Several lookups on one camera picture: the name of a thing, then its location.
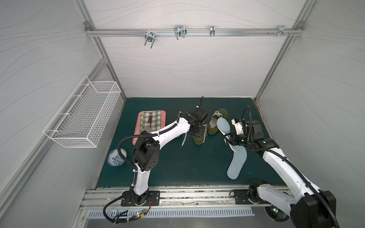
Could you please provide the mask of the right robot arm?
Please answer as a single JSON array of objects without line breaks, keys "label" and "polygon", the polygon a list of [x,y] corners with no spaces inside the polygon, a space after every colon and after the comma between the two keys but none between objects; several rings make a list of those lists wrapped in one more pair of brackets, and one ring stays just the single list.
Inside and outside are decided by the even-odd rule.
[{"label": "right robot arm", "polygon": [[292,192],[289,195],[263,180],[255,181],[247,191],[252,204],[264,201],[271,204],[267,213],[273,220],[283,221],[287,216],[297,228],[339,227],[335,196],[307,179],[273,139],[264,137],[259,122],[235,118],[232,125],[235,131],[224,135],[227,142],[249,147],[274,169]]}]

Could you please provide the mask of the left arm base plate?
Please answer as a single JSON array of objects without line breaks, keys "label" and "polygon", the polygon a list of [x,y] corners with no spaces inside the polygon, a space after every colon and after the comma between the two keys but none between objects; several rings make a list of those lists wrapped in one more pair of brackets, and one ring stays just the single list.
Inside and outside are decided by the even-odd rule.
[{"label": "left arm base plate", "polygon": [[160,203],[160,191],[147,191],[141,196],[137,195],[134,190],[124,192],[121,199],[121,206],[158,206]]}]

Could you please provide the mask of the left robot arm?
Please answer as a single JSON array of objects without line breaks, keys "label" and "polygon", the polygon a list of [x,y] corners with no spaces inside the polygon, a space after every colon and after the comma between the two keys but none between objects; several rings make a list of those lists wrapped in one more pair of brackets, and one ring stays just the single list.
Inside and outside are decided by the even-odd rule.
[{"label": "left robot arm", "polygon": [[192,112],[180,113],[177,120],[160,130],[143,131],[133,149],[135,176],[132,192],[136,196],[140,197],[148,192],[150,172],[159,161],[160,150],[182,135],[202,136],[203,123],[207,117],[207,111],[197,107]]}]

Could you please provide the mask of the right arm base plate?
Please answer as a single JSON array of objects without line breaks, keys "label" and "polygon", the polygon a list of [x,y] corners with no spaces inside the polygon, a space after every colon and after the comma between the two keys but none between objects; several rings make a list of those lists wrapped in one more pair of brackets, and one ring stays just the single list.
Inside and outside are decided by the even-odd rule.
[{"label": "right arm base plate", "polygon": [[271,205],[269,202],[261,199],[258,192],[251,188],[247,190],[232,190],[229,196],[234,198],[236,205]]}]

